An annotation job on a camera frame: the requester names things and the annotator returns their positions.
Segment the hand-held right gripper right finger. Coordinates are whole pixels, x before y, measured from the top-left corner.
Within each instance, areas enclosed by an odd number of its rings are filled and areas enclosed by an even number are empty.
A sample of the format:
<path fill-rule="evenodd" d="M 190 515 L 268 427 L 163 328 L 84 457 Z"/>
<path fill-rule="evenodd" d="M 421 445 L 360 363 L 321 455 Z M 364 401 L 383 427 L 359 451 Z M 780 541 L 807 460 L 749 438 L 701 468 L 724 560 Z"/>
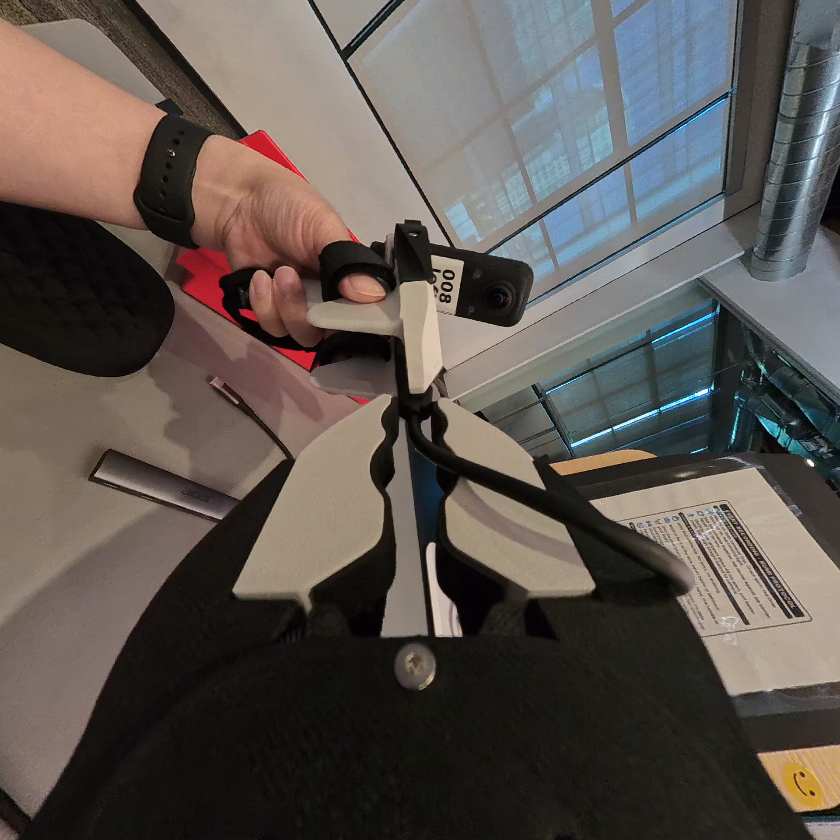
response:
<path fill-rule="evenodd" d="M 443 398 L 441 446 L 505 476 L 544 489 L 530 454 L 500 429 Z M 593 593 L 595 583 L 567 528 L 520 502 L 458 478 L 445 493 L 443 516 L 451 548 L 525 599 Z"/>

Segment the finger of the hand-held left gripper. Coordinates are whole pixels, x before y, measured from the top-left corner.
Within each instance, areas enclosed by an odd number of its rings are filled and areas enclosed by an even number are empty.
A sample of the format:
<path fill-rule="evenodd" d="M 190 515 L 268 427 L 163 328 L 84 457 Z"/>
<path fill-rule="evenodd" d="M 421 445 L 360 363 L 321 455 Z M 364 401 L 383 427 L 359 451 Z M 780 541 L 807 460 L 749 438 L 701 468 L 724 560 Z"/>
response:
<path fill-rule="evenodd" d="M 442 371 L 434 288 L 427 280 L 412 280 L 397 291 L 408 391 L 424 394 Z"/>

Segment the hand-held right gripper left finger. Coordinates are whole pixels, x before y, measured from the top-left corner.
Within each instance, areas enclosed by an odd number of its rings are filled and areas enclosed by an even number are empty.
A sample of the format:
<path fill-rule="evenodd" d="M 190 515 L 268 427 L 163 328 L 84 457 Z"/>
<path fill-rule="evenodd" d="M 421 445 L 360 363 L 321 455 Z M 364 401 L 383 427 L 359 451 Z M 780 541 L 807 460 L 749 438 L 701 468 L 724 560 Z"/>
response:
<path fill-rule="evenodd" d="M 292 601 L 360 614 L 396 576 L 387 493 L 396 399 L 380 395 L 316 438 L 291 468 L 234 584 L 239 600 Z"/>

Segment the person's left forearm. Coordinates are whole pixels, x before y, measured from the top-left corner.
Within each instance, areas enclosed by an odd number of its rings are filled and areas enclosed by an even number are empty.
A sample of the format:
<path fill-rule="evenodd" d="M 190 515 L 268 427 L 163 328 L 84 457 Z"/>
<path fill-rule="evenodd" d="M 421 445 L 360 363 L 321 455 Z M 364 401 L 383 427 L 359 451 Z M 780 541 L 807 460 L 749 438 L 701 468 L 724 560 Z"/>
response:
<path fill-rule="evenodd" d="M 165 113 L 1 23 L 1 199 L 146 229 L 133 193 Z"/>

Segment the silver usb hub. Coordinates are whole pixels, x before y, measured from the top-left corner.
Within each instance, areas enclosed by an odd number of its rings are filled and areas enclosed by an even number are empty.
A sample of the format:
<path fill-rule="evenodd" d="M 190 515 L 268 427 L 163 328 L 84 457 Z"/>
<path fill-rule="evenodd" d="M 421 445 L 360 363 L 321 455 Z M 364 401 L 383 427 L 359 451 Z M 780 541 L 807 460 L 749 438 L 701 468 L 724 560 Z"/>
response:
<path fill-rule="evenodd" d="M 112 448 L 101 455 L 88 479 L 100 486 L 214 522 L 223 520 L 239 504 L 239 500 L 219 490 Z"/>

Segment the person's left hand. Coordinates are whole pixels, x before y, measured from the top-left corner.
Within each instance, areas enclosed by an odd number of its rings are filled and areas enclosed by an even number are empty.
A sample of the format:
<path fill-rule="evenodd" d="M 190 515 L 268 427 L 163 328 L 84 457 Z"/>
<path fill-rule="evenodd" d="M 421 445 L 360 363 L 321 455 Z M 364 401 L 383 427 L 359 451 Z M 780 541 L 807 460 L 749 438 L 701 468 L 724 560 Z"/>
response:
<path fill-rule="evenodd" d="M 194 244 L 224 253 L 232 270 L 255 269 L 248 299 L 259 326 L 310 349 L 325 336 L 308 321 L 303 277 L 319 255 L 350 240 L 347 226 L 298 175 L 216 135 L 198 153 L 192 183 Z"/>

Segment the large gridded window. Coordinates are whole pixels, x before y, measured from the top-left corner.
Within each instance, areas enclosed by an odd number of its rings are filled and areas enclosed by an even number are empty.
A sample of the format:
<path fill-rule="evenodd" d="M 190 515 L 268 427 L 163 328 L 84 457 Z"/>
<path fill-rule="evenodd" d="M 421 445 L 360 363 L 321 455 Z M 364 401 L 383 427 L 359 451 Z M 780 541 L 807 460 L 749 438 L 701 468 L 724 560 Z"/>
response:
<path fill-rule="evenodd" d="M 739 4 L 386 2 L 343 58 L 455 246 L 540 301 L 706 207 Z"/>

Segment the white printed paper sheet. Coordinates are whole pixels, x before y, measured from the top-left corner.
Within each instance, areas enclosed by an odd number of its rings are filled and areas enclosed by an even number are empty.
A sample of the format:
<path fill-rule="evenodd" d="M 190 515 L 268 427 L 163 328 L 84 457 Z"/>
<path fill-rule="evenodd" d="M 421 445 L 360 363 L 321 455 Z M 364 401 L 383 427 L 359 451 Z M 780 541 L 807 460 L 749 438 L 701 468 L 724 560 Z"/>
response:
<path fill-rule="evenodd" d="M 695 584 L 679 604 L 730 695 L 796 685 L 802 655 L 795 644 L 812 628 L 812 615 L 752 519 L 800 523 L 758 470 L 600 497 L 595 506 L 686 562 Z"/>

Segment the red folder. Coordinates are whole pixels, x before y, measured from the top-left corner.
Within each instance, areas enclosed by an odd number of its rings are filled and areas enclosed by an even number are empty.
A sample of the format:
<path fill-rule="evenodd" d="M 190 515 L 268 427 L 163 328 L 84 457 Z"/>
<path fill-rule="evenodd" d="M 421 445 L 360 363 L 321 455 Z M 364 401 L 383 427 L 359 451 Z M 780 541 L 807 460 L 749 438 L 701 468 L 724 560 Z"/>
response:
<path fill-rule="evenodd" d="M 284 157 L 283 153 L 280 152 L 279 148 L 272 142 L 266 133 L 258 132 L 254 137 L 247 138 L 245 142 L 236 143 L 243 144 L 247 148 L 258 152 L 270 161 L 276 162 L 284 169 L 298 175 L 301 179 L 306 181 L 306 179 L 303 178 L 298 171 L 286 167 L 288 159 Z M 349 231 L 349 234 L 349 241 L 357 241 L 357 237 L 355 237 L 351 231 Z M 193 250 L 187 249 L 181 252 L 176 259 L 175 265 L 182 271 L 182 289 L 187 295 L 209 307 L 222 319 L 232 323 L 236 328 L 240 328 L 240 325 L 235 320 L 231 319 L 226 313 L 222 304 L 223 293 L 218 286 L 220 278 L 232 271 L 224 253 L 210 248 L 198 248 Z M 316 281 L 318 279 L 318 275 L 319 273 L 314 277 L 303 277 L 302 282 L 305 290 L 308 287 L 308 282 L 310 280 Z M 251 310 L 246 310 L 245 316 L 249 320 L 257 321 Z M 312 367 L 314 347 L 305 349 L 298 345 L 297 348 L 289 349 L 279 348 L 276 345 L 272 345 L 271 349 L 273 349 L 276 353 L 285 356 L 289 361 L 292 361 L 304 370 L 309 370 Z"/>

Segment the black wrist watch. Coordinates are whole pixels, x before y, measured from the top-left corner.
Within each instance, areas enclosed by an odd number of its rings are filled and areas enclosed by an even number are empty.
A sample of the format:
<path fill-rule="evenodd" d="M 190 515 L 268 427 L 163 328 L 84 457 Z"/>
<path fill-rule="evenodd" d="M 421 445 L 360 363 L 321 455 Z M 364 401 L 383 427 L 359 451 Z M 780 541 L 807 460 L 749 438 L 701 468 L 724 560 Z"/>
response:
<path fill-rule="evenodd" d="M 196 249 L 193 182 L 197 159 L 211 132 L 176 113 L 155 127 L 141 165 L 133 202 L 153 235 L 184 249 Z"/>

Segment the black quilted pad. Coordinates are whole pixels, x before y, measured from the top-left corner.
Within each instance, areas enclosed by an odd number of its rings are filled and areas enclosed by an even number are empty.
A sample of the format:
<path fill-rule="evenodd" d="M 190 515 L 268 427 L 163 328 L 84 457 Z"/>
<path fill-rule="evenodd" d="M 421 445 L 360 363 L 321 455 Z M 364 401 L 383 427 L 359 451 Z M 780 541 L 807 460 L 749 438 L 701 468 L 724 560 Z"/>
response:
<path fill-rule="evenodd" d="M 175 317 L 162 276 L 100 224 L 1 203 L 1 343 L 60 369 L 122 377 Z"/>

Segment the yellow smiley sticker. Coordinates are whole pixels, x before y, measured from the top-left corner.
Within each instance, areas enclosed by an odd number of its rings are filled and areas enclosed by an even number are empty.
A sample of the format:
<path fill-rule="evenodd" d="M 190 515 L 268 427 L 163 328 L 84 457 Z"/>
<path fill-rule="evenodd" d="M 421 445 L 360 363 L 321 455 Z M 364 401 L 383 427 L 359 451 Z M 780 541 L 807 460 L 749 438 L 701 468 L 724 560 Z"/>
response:
<path fill-rule="evenodd" d="M 823 788 L 813 772 L 798 763 L 787 763 L 781 771 L 785 796 L 797 812 L 818 812 L 824 806 Z"/>

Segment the silver ventilation duct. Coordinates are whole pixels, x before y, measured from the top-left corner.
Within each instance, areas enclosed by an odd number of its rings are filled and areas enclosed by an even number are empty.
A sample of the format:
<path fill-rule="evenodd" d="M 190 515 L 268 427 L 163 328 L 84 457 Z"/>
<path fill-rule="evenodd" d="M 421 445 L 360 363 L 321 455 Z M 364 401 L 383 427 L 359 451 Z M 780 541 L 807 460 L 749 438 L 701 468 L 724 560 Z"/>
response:
<path fill-rule="evenodd" d="M 803 272 L 838 166 L 839 2 L 797 2 L 750 257 L 754 279 Z"/>

